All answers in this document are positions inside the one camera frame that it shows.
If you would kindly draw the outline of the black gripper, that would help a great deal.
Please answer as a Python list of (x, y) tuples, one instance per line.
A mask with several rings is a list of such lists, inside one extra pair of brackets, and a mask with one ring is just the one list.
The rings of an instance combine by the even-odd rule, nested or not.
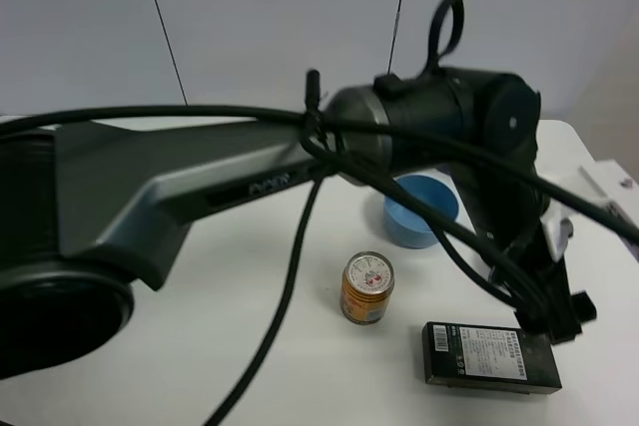
[(552, 345), (573, 341), (582, 333), (580, 322), (597, 319), (597, 308), (586, 291), (570, 294), (564, 259), (553, 260), (539, 222), (499, 220), (491, 227), (493, 241), (505, 256), (542, 291), (546, 308), (539, 310), (525, 298), (523, 288), (513, 286), (506, 272), (495, 267), (491, 280), (522, 305), (514, 310), (523, 331), (545, 336)]

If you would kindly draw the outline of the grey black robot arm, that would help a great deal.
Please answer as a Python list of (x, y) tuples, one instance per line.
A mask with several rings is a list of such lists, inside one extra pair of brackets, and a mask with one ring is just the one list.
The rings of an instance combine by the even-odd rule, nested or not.
[(1, 128), (1, 375), (81, 358), (125, 327), (131, 285), (161, 288), (201, 218), (341, 174), (391, 190), (401, 174), (445, 164), (472, 221), (463, 232), (432, 207), (437, 229), (492, 267), (484, 287), (519, 325), (554, 344), (597, 310), (569, 289), (542, 216), (560, 190), (537, 178), (541, 99), (519, 76), (428, 67), (378, 77), (306, 110), (208, 106), (208, 126), (134, 132), (118, 118), (169, 106), (114, 107), (22, 118)]

